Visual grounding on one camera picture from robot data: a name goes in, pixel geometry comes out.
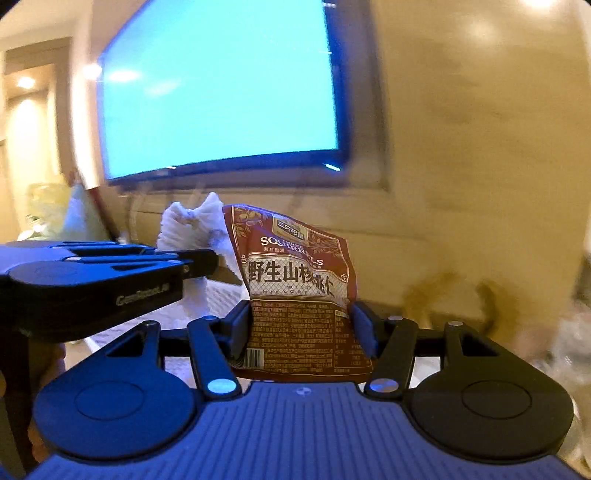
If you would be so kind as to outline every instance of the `blue screen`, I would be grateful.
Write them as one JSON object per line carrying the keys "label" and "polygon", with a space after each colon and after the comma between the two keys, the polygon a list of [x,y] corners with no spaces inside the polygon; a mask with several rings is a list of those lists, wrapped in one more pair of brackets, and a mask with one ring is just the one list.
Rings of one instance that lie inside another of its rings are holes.
{"label": "blue screen", "polygon": [[321,0],[152,0],[103,52],[107,177],[337,150]]}

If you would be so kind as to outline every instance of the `snack bag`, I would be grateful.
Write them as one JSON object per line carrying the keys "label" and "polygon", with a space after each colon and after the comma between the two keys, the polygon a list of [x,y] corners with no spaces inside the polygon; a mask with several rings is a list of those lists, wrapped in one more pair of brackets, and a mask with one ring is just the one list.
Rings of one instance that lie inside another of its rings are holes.
{"label": "snack bag", "polygon": [[372,364],[349,320],[357,285],[345,240],[247,205],[227,205],[223,214],[253,316],[236,374],[365,381]]}

